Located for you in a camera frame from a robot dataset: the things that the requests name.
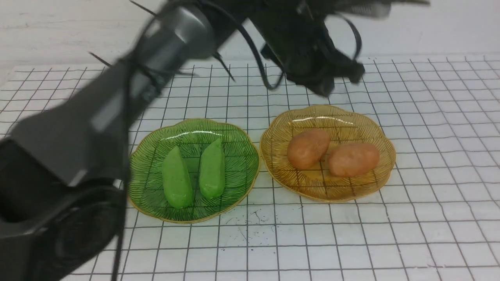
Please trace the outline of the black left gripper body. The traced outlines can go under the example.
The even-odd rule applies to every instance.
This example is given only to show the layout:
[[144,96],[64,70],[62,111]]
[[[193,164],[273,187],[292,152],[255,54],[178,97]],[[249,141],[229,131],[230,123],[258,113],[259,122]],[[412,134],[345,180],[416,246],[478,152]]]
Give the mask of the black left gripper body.
[[328,97],[336,78],[357,85],[365,68],[357,58],[362,39],[355,25],[346,20],[355,38],[355,53],[348,57],[339,51],[325,24],[330,12],[317,11],[308,1],[289,2],[281,7],[265,0],[250,21],[264,39],[261,55],[273,61],[286,78],[313,94]]

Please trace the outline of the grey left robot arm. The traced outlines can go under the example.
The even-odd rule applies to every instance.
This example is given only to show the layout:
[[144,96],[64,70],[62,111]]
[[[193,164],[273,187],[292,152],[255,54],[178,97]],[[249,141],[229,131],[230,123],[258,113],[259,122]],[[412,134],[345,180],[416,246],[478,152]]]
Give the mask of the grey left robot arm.
[[361,15],[372,0],[169,0],[132,50],[67,102],[21,120],[1,140],[1,280],[59,281],[118,237],[118,273],[130,180],[129,129],[190,59],[217,57],[238,30],[267,89],[250,18],[266,50],[293,82],[328,96],[334,77],[358,82],[362,41],[352,59],[335,49],[326,16]]

